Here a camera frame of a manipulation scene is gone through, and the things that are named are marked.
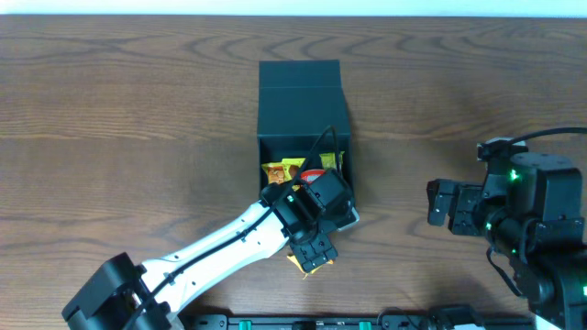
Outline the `red Pringles can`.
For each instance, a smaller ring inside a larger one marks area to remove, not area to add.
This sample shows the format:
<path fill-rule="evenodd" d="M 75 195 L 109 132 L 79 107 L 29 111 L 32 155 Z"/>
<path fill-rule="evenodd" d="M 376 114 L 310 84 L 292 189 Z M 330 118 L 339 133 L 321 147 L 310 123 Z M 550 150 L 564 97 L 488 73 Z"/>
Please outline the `red Pringles can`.
<path fill-rule="evenodd" d="M 322 169 L 305 170 L 301 174 L 301 180 L 304 183 L 311 184 L 325 173 L 326 171 Z"/>

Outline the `yellow chocolate wafer packet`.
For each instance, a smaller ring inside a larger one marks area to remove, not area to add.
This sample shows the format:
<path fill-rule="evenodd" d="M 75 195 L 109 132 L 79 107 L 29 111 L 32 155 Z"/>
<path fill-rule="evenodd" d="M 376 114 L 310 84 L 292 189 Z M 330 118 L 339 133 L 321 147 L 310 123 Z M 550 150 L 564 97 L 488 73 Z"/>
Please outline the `yellow chocolate wafer packet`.
<path fill-rule="evenodd" d="M 297 172 L 301 169 L 305 162 L 305 158 L 284 158 L 282 159 L 282 169 L 284 179 L 286 181 L 292 180 Z"/>

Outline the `yellow orange snack packet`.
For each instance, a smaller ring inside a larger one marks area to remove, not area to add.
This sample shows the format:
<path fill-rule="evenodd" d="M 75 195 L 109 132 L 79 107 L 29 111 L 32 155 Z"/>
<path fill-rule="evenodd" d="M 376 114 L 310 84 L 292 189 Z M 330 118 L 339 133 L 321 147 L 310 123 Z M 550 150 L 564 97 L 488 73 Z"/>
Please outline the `yellow orange snack packet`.
<path fill-rule="evenodd" d="M 280 162 L 270 162 L 261 165 L 266 174 L 268 184 L 285 182 L 285 170 Z"/>

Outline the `silver yellow snack packet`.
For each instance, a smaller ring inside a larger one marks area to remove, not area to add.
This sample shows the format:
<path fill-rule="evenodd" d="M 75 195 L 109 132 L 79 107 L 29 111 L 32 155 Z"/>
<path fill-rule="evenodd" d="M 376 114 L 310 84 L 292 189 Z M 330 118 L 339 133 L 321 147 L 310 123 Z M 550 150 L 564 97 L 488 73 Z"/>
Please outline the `silver yellow snack packet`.
<path fill-rule="evenodd" d="M 324 171 L 335 170 L 342 171 L 343 169 L 344 151 L 321 153 L 319 155 L 322 169 Z"/>

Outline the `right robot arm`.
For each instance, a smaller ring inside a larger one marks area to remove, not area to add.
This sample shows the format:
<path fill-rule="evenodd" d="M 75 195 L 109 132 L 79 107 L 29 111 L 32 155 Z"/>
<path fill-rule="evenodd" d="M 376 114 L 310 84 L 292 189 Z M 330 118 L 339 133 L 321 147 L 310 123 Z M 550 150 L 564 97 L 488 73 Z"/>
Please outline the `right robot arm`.
<path fill-rule="evenodd" d="M 585 328 L 581 172 L 566 157 L 532 152 L 512 138 L 491 139 L 477 151 L 483 182 L 427 183 L 428 223 L 485 238 L 488 256 L 507 257 L 514 274 L 500 275 L 531 313 L 559 329 Z"/>

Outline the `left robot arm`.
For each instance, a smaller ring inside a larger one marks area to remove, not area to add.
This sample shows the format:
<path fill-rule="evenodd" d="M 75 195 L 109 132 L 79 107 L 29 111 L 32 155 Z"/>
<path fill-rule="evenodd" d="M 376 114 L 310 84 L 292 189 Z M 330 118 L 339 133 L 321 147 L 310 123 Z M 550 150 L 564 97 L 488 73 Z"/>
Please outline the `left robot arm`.
<path fill-rule="evenodd" d="M 329 234 L 359 221 L 336 170 L 312 181 L 272 183 L 233 222 L 171 254 L 134 264 L 106 261 L 61 311 L 71 329 L 181 329 L 182 310 L 236 271 L 284 247 L 309 274 L 338 255 Z"/>

